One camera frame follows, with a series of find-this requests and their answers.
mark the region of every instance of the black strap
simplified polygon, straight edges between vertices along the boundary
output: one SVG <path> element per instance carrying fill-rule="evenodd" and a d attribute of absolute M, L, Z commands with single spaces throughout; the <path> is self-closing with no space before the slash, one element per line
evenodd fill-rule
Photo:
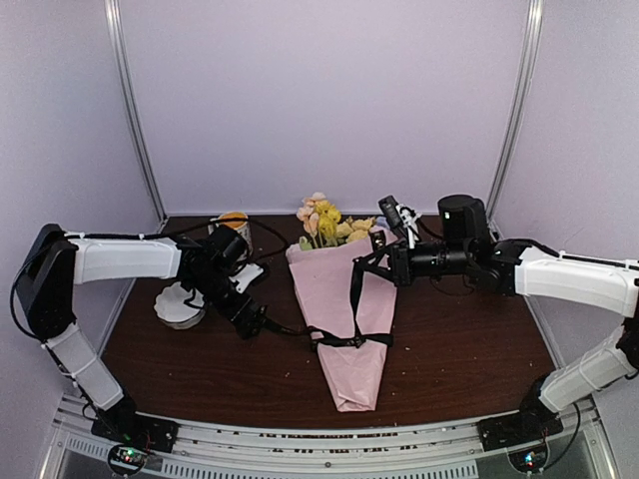
<path fill-rule="evenodd" d="M 352 310 L 352 322 L 354 326 L 353 337 L 338 337 L 324 329 L 309 326 L 310 333 L 321 333 L 321 337 L 319 338 L 311 337 L 311 347 L 313 349 L 317 349 L 318 344 L 325 344 L 326 346 L 332 347 L 354 346 L 360 348 L 367 341 L 380 342 L 381 344 L 385 344 L 388 347 L 392 347 L 392 334 L 385 332 L 362 334 L 356 319 L 357 307 L 359 306 L 359 300 L 361 299 L 361 290 L 363 289 L 363 274 L 366 272 L 366 269 L 363 266 L 371 261 L 372 264 L 370 264 L 369 266 L 372 266 L 372 268 L 368 268 L 368 270 L 370 270 L 371 272 L 375 272 L 378 269 L 379 263 L 386 253 L 386 248 L 383 247 L 383 244 L 375 243 L 376 240 L 376 238 L 371 238 L 371 242 L 373 245 L 372 254 L 363 258 L 357 258 L 353 261 L 352 275 L 350 276 L 350 309 Z"/>
<path fill-rule="evenodd" d="M 274 332 L 275 334 L 286 334 L 288 336 L 304 336 L 309 334 L 309 329 L 291 329 L 286 326 L 282 326 L 278 322 L 273 321 L 267 316 L 264 316 L 264 327 L 268 329 L 270 332 Z"/>
<path fill-rule="evenodd" d="M 313 338 L 311 337 L 311 348 L 316 350 L 318 348 L 318 344 L 325 344 L 326 346 L 332 347 L 356 347 L 360 348 L 367 341 L 375 341 L 385 344 L 388 347 L 392 346 L 393 339 L 392 334 L 386 333 L 373 333 L 373 334 L 361 334 L 355 333 L 355 336 L 344 338 L 337 337 L 334 334 L 324 330 L 319 329 L 318 327 L 309 326 L 309 333 L 319 332 L 322 334 L 322 337 Z"/>

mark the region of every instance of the white backdrop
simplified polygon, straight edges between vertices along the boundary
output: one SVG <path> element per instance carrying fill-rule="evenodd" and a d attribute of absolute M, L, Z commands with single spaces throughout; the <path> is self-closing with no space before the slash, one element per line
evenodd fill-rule
<path fill-rule="evenodd" d="M 122 22 L 169 214 L 487 197 L 525 0 L 136 0 Z"/>
<path fill-rule="evenodd" d="M 135 233 L 158 221 L 127 129 L 104 1 L 0 2 L 0 45 L 0 477 L 30 479 L 69 382 L 11 321 L 14 274 L 46 223 Z M 127 284 L 74 291 L 96 347 Z"/>

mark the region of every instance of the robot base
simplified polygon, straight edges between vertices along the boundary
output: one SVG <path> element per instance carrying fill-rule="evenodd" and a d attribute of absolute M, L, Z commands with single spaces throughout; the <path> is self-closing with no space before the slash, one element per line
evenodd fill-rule
<path fill-rule="evenodd" d="M 477 423 L 484 451 L 513 447 L 559 434 L 563 424 L 558 417 L 541 421 L 535 414 L 515 412 L 507 416 L 489 417 Z"/>
<path fill-rule="evenodd" d="M 130 446 L 145 451 L 151 449 L 158 452 L 172 452 L 178 437 L 178 423 L 157 417 L 135 415 L 134 430 Z M 108 428 L 102 421 L 96 420 L 91 427 L 91 433 L 111 441 L 122 441 L 119 434 Z"/>

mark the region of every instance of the wooden table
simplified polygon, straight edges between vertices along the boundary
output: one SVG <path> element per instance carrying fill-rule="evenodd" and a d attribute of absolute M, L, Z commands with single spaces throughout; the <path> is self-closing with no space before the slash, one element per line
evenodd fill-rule
<path fill-rule="evenodd" d="M 259 218 L 290 240 L 302 233 L 293 216 Z M 171 219 L 168 230 L 198 220 Z M 438 228 L 437 218 L 427 222 Z M 262 251 L 279 246 L 255 227 L 253 238 Z M 286 259 L 281 254 L 268 264 L 271 277 L 251 294 L 269 305 L 273 319 L 302 327 Z M 170 283 L 137 281 L 104 355 L 143 412 L 264 427 L 429 423 L 516 409 L 530 383 L 553 367 L 521 297 L 450 296 L 421 278 L 398 292 L 395 346 L 387 355 L 376 411 L 338 413 L 307 338 L 263 331 L 242 341 L 214 312 L 192 329 L 170 329 L 153 310 L 156 295 Z M 461 292 L 460 283 L 450 277 L 440 287 Z"/>

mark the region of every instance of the pink wrapping paper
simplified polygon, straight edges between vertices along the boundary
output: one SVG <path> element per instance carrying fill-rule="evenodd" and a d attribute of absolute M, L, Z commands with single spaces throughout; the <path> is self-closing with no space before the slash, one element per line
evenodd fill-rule
<path fill-rule="evenodd" d="M 386 243 L 396 240 L 388 230 L 383 231 Z M 349 301 L 352 260 L 371 252 L 368 239 L 308 251 L 301 251 L 297 244 L 289 248 L 287 259 L 307 325 L 339 337 L 354 335 Z M 395 297 L 391 282 L 370 273 L 364 275 L 357 309 L 363 334 L 390 332 Z M 370 340 L 359 349 L 319 344 L 319 362 L 338 411 L 375 409 L 386 349 L 386 345 Z"/>

